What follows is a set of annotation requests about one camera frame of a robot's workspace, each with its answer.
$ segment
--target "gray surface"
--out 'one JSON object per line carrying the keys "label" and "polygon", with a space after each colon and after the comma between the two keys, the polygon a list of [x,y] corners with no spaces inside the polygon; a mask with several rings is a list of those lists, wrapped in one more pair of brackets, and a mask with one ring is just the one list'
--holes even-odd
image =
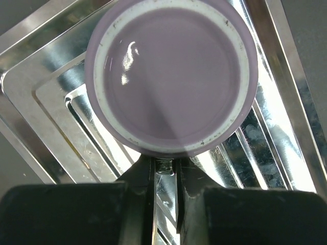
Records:
{"label": "gray surface", "polygon": [[[48,0],[0,0],[0,34],[4,33]],[[291,31],[309,82],[322,127],[327,132],[327,18],[325,0],[282,0]],[[39,183],[15,149],[0,134],[0,196],[12,186]]]}

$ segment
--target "gray table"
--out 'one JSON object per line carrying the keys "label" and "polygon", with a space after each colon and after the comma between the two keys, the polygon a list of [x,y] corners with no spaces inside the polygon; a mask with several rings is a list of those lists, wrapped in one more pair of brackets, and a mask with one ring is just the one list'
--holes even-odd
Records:
{"label": "gray table", "polygon": [[[0,35],[49,0],[0,0]],[[320,122],[327,133],[327,18],[325,0],[282,0],[304,67]],[[41,183],[16,150],[0,134],[0,196],[20,184]]]}

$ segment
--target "silver tray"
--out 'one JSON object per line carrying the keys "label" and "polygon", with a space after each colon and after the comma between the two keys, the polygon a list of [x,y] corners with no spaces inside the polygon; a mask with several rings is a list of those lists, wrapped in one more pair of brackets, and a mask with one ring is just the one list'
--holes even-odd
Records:
{"label": "silver tray", "polygon": [[[116,1],[51,0],[0,37],[0,131],[45,183],[111,182],[139,153],[94,115],[84,84],[92,31]],[[229,0],[258,49],[251,112],[223,144],[192,160],[224,187],[327,197],[327,144],[280,0]],[[156,175],[158,244],[179,244],[175,183]]]}

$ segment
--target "shiny metal surface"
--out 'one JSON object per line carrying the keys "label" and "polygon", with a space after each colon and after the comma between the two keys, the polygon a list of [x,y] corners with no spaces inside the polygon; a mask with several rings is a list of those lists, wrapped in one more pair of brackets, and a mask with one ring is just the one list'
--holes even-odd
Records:
{"label": "shiny metal surface", "polygon": [[[52,0],[0,37],[0,131],[45,183],[114,181],[139,158],[104,129],[84,85],[90,35],[114,2]],[[283,7],[279,0],[229,2],[258,49],[256,100],[227,141],[192,160],[224,187],[326,198],[327,144]],[[157,243],[179,244],[174,177],[157,173],[156,183]]]}

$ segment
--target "upside-down cup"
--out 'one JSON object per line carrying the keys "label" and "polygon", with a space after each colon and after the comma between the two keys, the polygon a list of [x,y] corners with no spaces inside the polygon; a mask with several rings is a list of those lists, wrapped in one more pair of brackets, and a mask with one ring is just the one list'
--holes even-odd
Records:
{"label": "upside-down cup", "polygon": [[90,104],[121,143],[195,156],[225,141],[258,85],[253,37],[225,0],[119,0],[85,59]]}

